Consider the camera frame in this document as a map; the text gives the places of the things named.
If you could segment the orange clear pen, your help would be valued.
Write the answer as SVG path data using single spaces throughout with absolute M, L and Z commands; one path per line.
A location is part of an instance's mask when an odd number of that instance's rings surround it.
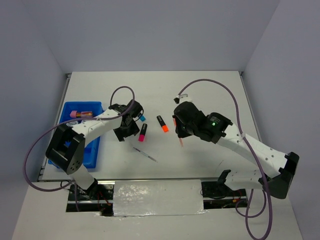
M 177 123 L 176 123 L 176 119 L 174 117 L 173 118 L 173 124 L 174 124 L 174 127 L 175 127 L 175 130 L 177 130 Z M 180 146 L 183 148 L 184 147 L 184 144 L 183 144 L 183 140 L 182 138 L 178 137 L 178 140 L 179 140 L 179 144 Z

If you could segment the blue-capped black highlighter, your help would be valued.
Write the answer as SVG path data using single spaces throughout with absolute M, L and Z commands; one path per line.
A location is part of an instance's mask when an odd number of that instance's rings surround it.
M 144 122 L 144 121 L 146 120 L 146 118 L 144 117 L 143 114 L 140 114 L 140 115 L 138 116 L 138 119 L 141 120 L 142 122 Z

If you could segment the pink pen bundle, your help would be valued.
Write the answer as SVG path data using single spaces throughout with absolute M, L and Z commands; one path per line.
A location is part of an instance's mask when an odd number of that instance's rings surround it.
M 77 118 L 91 118 L 93 117 L 93 112 L 92 111 L 77 111 L 77 110 L 72 110 L 69 114 L 69 116 L 72 119 L 77 119 Z

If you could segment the blue white round jar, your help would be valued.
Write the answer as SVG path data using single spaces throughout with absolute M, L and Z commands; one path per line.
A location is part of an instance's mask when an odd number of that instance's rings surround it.
M 79 124 L 79 121 L 77 121 L 77 120 L 75 120 L 75 121 L 70 121 L 70 122 L 67 122 L 67 123 L 66 123 L 66 125 L 67 125 L 68 127 L 72 127 L 72 126 L 77 125 L 77 124 Z

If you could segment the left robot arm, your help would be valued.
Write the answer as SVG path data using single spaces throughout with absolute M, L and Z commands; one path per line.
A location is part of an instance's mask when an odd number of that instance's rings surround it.
M 143 111 L 139 102 L 131 100 L 128 105 L 113 104 L 82 123 L 73 126 L 63 123 L 54 131 L 45 156 L 75 181 L 82 196 L 91 200 L 102 187 L 83 164 L 86 146 L 109 131 L 115 133 L 119 142 L 137 135 L 140 129 L 135 119 Z

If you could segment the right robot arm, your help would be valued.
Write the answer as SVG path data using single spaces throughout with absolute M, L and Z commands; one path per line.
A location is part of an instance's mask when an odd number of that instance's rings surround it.
M 190 101 L 179 104 L 172 117 L 179 138 L 198 137 L 225 147 L 257 167 L 262 167 L 247 172 L 224 170 L 217 184 L 221 195 L 228 196 L 238 189 L 259 189 L 277 199 L 287 197 L 300 159 L 296 153 L 277 151 L 250 135 L 241 134 L 227 117 L 217 112 L 206 115 Z

